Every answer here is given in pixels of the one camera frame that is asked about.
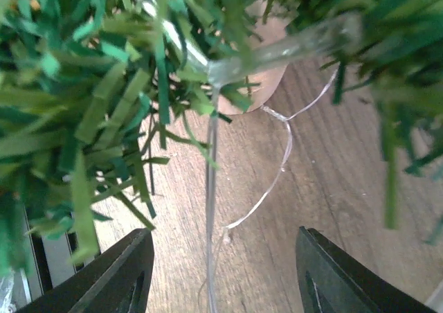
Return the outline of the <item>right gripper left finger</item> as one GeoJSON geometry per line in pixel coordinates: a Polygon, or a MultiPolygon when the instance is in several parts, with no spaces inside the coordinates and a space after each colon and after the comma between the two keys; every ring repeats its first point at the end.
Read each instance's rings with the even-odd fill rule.
{"type": "Polygon", "coordinates": [[[152,234],[135,229],[19,312],[145,312],[154,266],[152,234]]]}

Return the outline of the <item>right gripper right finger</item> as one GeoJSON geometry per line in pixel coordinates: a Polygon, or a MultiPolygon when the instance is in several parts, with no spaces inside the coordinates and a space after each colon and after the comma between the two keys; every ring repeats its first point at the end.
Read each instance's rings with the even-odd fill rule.
{"type": "Polygon", "coordinates": [[[305,312],[434,312],[314,228],[298,230],[296,268],[305,312]]]}

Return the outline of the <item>small green christmas tree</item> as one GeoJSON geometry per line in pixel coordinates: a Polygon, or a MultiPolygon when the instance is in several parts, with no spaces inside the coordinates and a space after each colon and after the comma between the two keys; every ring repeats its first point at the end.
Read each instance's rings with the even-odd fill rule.
{"type": "Polygon", "coordinates": [[[150,201],[138,139],[166,142],[187,111],[220,117],[223,98],[247,110],[253,66],[283,52],[252,51],[273,19],[299,55],[331,57],[334,103],[351,66],[373,90],[393,227],[396,151],[413,175],[442,157],[442,0],[1,0],[1,273],[28,266],[22,208],[40,235],[77,231],[75,264],[94,256],[93,203],[150,201]]]}

